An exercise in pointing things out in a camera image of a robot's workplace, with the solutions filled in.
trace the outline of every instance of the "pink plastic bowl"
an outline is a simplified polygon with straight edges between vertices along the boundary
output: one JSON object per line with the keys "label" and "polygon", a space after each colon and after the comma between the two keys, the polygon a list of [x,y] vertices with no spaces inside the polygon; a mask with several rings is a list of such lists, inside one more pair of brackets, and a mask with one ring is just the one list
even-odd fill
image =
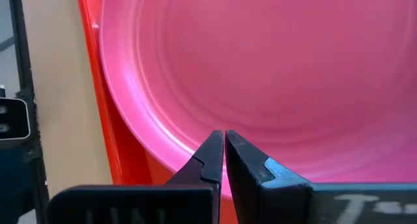
{"label": "pink plastic bowl", "polygon": [[234,129],[314,182],[416,182],[416,11],[416,0],[105,0],[101,53],[127,125],[173,171],[212,130]]}

